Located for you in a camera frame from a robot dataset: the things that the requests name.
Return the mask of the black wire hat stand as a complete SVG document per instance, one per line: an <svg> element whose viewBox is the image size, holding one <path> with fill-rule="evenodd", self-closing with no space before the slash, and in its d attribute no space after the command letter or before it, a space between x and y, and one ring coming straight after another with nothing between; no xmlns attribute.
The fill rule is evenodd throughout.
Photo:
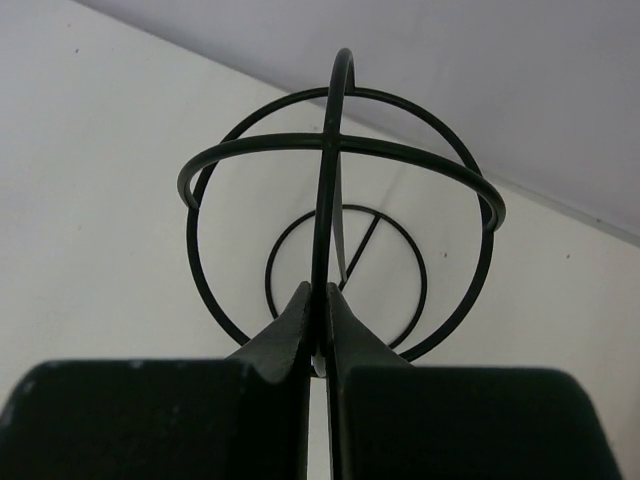
<svg viewBox="0 0 640 480"><path fill-rule="evenodd" d="M346 98L356 97L384 103L403 110L432 127L458 154L459 161L403 144L360 136L345 135L341 121ZM317 98L327 100L324 125L319 133L276 133L247 136L245 133L269 115L291 105ZM214 320L238 345L248 343L248 336L237 327L222 309L207 282L199 253L198 223L201 201L217 164L236 156L267 151L317 150L321 154L312 242L311 296L323 299L322 288L328 283L329 249L336 249L341 279L348 280L355 265L345 261L342 200L341 155L344 152L384 158L448 177L473 190L478 198L482 220L482 239L478 263L471 283L450 317L431 335L401 353L405 361L415 361L447 339L462 323L474 306L491 265L495 232L506 218L506 205L496 188L482 175L470 151L462 140L439 118L419 105L402 97L355 83L352 52L344 48L335 58L330 83L289 94L253 112L240 122L223 140L190 159L177 178L177 190L188 208L186 224L187 255L191 274L206 308Z"/></svg>

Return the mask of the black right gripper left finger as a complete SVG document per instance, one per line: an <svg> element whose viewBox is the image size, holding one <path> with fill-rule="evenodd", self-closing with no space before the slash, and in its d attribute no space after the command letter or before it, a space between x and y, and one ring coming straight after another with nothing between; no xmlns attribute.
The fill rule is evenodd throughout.
<svg viewBox="0 0 640 480"><path fill-rule="evenodd" d="M1 414L5 479L303 479L310 286L224 359L51 360Z"/></svg>

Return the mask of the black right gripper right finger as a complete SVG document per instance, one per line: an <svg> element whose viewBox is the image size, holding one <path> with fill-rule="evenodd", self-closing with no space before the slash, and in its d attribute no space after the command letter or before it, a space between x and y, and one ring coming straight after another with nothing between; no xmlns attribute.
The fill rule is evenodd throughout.
<svg viewBox="0 0 640 480"><path fill-rule="evenodd" d="M552 369L417 367L327 288L336 479L617 479L581 385Z"/></svg>

